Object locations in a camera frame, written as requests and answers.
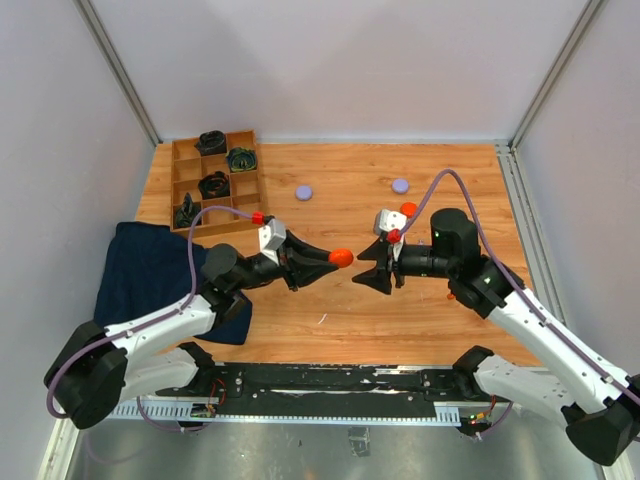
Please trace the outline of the orange earbud case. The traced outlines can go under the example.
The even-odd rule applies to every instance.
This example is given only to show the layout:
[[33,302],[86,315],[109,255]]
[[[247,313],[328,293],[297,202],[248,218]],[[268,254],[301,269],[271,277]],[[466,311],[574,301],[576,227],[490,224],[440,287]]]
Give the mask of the orange earbud case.
[[417,212],[417,205],[413,202],[405,202],[400,207],[400,212],[407,218],[412,218]]
[[354,255],[349,249],[339,248],[329,254],[328,261],[339,268],[346,268],[353,263]]

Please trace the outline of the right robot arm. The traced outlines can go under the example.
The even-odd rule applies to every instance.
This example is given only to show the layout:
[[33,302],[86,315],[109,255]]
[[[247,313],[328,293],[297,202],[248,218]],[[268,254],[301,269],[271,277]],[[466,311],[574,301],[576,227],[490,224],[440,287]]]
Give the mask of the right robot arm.
[[587,458],[613,465],[639,436],[639,378],[596,353],[557,320],[500,261],[482,253],[477,225],[457,208],[436,211],[431,242],[409,244],[405,215],[387,209],[375,219],[377,239],[359,259],[374,268],[354,282],[383,294],[408,277],[447,280],[454,299],[517,338],[549,371],[541,376],[476,346],[454,364],[455,392],[517,403],[564,429]]

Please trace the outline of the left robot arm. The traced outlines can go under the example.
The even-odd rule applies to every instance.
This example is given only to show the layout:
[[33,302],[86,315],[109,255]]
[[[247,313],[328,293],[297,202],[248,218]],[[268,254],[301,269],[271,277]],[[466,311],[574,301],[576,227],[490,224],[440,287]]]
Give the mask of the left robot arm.
[[202,285],[183,298],[120,324],[78,326],[45,375],[46,408],[83,430],[119,404],[159,390],[185,388],[203,395],[213,386],[214,371],[197,345],[179,346],[178,341],[210,333],[237,317],[246,305],[244,290],[282,279],[296,291],[338,268],[330,252],[291,233],[266,241],[249,257],[218,244],[201,268]]

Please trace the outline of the purple earbud case left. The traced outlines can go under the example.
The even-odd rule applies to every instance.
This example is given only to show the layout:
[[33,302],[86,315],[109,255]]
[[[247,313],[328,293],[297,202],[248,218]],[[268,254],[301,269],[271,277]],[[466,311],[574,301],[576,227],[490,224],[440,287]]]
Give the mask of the purple earbud case left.
[[313,189],[309,185],[300,185],[295,189],[295,198],[306,202],[313,198]]

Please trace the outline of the purple earbud case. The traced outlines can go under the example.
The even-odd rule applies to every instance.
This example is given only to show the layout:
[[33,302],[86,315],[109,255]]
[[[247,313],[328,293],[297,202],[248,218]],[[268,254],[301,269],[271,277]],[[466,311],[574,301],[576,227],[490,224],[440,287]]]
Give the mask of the purple earbud case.
[[295,198],[306,202],[313,198],[313,189],[309,185],[300,185],[295,189]]
[[410,184],[404,178],[396,178],[391,184],[392,191],[399,195],[404,195],[409,191]]

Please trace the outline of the purple earbud case right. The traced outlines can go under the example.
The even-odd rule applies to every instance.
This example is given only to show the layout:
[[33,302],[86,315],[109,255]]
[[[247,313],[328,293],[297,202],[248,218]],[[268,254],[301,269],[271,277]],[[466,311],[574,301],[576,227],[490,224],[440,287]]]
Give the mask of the purple earbud case right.
[[392,191],[399,195],[404,195],[409,191],[410,184],[404,178],[396,178],[391,184]]

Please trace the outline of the rolled black orange tie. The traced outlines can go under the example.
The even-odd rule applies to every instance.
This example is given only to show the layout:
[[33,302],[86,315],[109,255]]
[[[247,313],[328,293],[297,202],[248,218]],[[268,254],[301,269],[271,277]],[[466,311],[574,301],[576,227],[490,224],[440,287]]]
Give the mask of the rolled black orange tie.
[[223,171],[215,171],[199,180],[198,190],[203,200],[228,197],[231,192],[229,176]]

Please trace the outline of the rolled green patterned tie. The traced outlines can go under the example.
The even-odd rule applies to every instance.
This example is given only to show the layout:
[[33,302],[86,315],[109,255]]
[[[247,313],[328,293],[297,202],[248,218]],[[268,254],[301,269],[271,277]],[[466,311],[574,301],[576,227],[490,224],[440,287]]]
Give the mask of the rolled green patterned tie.
[[231,173],[242,173],[257,169],[256,152],[244,147],[234,147],[226,155],[226,162]]

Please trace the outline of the folded dark tie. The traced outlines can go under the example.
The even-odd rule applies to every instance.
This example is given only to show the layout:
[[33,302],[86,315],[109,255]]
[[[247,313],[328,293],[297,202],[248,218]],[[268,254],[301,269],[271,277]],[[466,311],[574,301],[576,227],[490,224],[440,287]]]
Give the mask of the folded dark tie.
[[175,229],[190,228],[201,210],[201,203],[196,202],[190,193],[186,193],[181,205],[174,211],[173,227]]

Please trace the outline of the rolled black tie top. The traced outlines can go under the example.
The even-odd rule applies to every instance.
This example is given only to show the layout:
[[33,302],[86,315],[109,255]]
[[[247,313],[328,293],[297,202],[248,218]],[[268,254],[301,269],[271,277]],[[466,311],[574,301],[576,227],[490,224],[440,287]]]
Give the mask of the rolled black tie top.
[[201,156],[225,154],[227,152],[226,135],[220,130],[212,130],[202,133],[195,148]]

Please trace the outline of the wooden compartment tray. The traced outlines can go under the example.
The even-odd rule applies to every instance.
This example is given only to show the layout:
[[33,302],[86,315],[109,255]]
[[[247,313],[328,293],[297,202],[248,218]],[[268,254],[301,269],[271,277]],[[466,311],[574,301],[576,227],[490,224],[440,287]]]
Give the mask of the wooden compartment tray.
[[[252,130],[223,132],[226,135],[227,152],[225,154],[201,156],[195,148],[198,137],[185,138],[172,142],[171,168],[171,230],[187,236],[189,228],[173,227],[174,211],[181,205],[186,193],[190,193],[196,202],[201,203],[203,216],[197,221],[194,235],[235,233],[250,230],[256,225],[239,213],[249,215],[266,210],[266,190],[264,188],[261,162],[259,160],[256,135]],[[234,147],[244,147],[256,152],[257,169],[242,173],[231,173],[226,155]],[[231,192],[228,197],[203,200],[198,190],[198,182],[203,177],[223,171],[229,176]]]

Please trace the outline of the dark blue cloth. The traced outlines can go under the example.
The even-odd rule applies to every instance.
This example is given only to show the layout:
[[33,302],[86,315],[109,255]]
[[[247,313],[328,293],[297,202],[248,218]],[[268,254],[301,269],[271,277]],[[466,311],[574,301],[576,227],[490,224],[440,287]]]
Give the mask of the dark blue cloth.
[[116,226],[97,294],[93,321],[106,327],[136,320],[182,301],[191,290],[188,241],[167,226]]

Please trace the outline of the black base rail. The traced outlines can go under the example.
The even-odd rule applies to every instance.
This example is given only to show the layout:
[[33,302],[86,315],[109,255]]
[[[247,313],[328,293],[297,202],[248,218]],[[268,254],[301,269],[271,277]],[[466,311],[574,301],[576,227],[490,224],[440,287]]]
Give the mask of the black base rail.
[[452,370],[408,365],[217,363],[172,391],[220,400],[221,415],[303,420],[426,418],[464,399]]

